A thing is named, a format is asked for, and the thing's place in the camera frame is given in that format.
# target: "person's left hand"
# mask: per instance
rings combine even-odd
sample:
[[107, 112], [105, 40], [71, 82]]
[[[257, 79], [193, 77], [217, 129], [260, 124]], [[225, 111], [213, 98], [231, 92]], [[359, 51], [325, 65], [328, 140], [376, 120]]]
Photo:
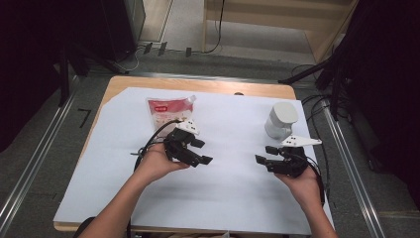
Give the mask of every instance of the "person's left hand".
[[148, 152], [135, 171], [135, 176], [149, 184], [171, 172], [186, 168], [189, 168], [189, 165], [183, 162], [170, 161], [164, 151], [164, 145], [156, 144], [149, 147]]

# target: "white container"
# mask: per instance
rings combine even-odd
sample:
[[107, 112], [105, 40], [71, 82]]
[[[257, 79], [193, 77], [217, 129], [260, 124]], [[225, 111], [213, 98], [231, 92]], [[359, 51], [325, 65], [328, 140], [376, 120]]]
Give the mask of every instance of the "white container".
[[275, 140], [283, 141], [291, 135], [291, 126], [297, 122], [296, 109], [289, 102], [277, 102], [272, 106], [265, 122], [266, 133]]

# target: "metal strip on floor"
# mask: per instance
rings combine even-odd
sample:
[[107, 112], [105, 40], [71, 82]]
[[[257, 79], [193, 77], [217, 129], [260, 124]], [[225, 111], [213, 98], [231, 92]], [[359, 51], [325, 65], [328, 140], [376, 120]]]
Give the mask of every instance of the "metal strip on floor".
[[43, 164], [44, 158], [46, 157], [47, 152], [53, 143], [55, 135], [58, 132], [62, 122], [64, 121], [71, 103], [73, 102], [74, 94], [78, 88], [78, 85], [79, 78], [75, 76], [72, 80], [72, 91], [67, 101], [57, 109], [47, 131], [37, 145], [37, 148], [35, 149], [27, 166], [25, 167], [25, 170], [22, 172], [22, 175], [16, 183], [15, 187], [7, 197], [0, 213], [0, 238], [6, 236], [6, 232], [9, 229], [9, 226], [12, 224], [13, 218], [18, 212], [18, 209], [22, 204], [32, 182], [34, 181], [38, 170]]
[[370, 236], [375, 238], [384, 238], [385, 234], [383, 232], [382, 226], [380, 225], [376, 209], [374, 208], [373, 203], [368, 196], [368, 191], [366, 190], [358, 169], [356, 168], [352, 154], [350, 153], [349, 147], [347, 146], [346, 140], [340, 128], [340, 124], [334, 120], [329, 108], [327, 107], [327, 103], [322, 101], [322, 104], [325, 108], [324, 113], [330, 126], [331, 132], [333, 133], [347, 174], [349, 175], [350, 182], [352, 183], [353, 191], [355, 192], [356, 198], [358, 199], [359, 205], [361, 206], [362, 214], [365, 217]]

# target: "gray carpet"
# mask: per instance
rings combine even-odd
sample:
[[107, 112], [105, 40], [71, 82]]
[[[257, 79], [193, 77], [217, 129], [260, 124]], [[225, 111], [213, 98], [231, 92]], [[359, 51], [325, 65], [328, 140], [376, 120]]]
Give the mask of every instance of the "gray carpet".
[[[290, 77], [296, 64], [281, 61], [235, 59], [217, 56], [193, 55], [166, 52], [158, 57], [157, 51], [148, 55], [138, 53], [140, 64], [130, 74], [162, 72], [190, 75], [225, 76], [247, 78], [250, 81], [276, 83], [280, 78]], [[120, 62], [124, 67], [136, 65], [134, 58]], [[71, 232], [58, 232], [53, 228], [53, 217], [62, 199], [74, 167], [79, 158], [92, 121], [97, 112], [109, 79], [113, 74], [100, 65], [92, 64], [89, 75], [81, 79], [74, 101], [58, 131], [52, 146], [38, 172], [26, 198], [16, 214], [6, 237], [72, 237]], [[296, 96], [303, 99], [316, 94], [314, 78], [309, 76], [294, 85]], [[22, 130], [15, 142], [0, 154], [2, 167], [0, 195], [2, 202], [17, 182], [29, 157], [36, 148], [53, 114], [56, 112], [59, 93], [55, 93]], [[307, 116], [315, 101], [304, 106]], [[92, 110], [83, 127], [85, 112]], [[369, 237], [368, 227], [360, 210], [352, 186], [346, 174], [340, 153], [335, 144], [323, 113], [315, 116], [316, 127], [326, 147], [330, 180], [330, 206], [335, 227], [340, 237]], [[380, 221], [387, 237], [418, 237], [420, 217], [409, 197], [405, 184], [393, 175], [371, 172], [366, 163], [356, 132], [345, 119], [340, 124], [351, 148], [357, 167], [367, 186], [370, 197], [378, 210]], [[308, 124], [311, 135], [317, 135], [312, 123]], [[326, 182], [326, 163], [321, 147], [315, 147], [320, 168]]]

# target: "person's right arm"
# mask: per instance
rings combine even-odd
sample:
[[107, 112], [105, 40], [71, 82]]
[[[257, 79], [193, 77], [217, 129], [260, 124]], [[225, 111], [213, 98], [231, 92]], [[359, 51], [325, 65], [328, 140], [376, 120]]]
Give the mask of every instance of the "person's right arm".
[[298, 178], [275, 174], [289, 188], [300, 204], [314, 238], [336, 238], [336, 231], [328, 220], [319, 197], [316, 175], [309, 167]]

